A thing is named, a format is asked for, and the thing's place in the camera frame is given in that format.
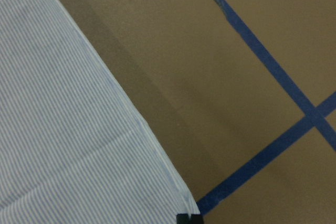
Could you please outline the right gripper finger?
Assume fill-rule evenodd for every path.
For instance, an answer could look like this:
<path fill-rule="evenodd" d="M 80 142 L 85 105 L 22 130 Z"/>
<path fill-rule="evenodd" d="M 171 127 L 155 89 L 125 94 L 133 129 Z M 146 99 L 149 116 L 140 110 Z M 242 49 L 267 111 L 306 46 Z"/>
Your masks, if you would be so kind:
<path fill-rule="evenodd" d="M 177 224 L 204 224 L 203 216 L 200 214 L 177 214 Z"/>

